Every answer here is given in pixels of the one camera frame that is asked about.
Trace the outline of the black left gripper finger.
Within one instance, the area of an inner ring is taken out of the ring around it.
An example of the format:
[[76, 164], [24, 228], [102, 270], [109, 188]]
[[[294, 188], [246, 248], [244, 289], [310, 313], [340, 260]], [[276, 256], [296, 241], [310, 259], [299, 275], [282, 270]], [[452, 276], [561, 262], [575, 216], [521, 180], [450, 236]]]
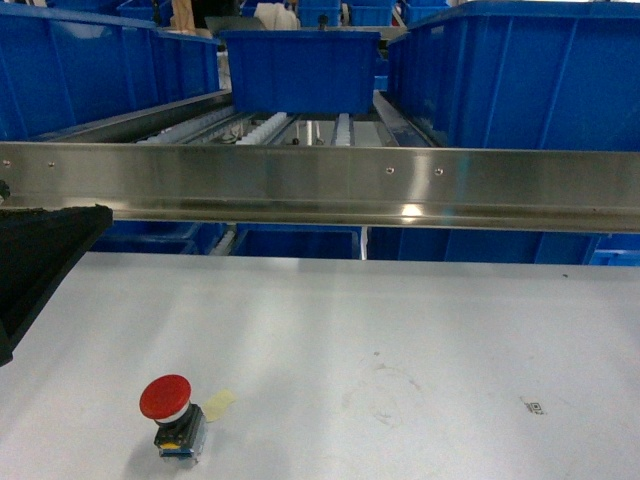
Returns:
[[1, 210], [1, 364], [62, 280], [113, 224], [101, 205], [61, 210]]

